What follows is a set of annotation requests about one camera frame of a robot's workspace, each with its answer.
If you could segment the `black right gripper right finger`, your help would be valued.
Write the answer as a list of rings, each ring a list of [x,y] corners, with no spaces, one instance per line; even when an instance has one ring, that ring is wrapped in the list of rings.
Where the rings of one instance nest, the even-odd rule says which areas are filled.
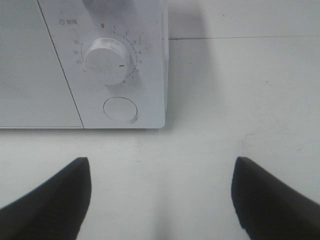
[[[247,157],[235,161],[231,199],[251,240],[318,240],[320,205]]]

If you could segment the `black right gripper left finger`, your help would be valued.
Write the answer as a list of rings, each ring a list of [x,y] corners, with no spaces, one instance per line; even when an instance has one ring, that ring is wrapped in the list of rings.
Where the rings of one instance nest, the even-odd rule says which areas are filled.
[[[89,160],[79,157],[0,210],[2,240],[75,240],[92,194]]]

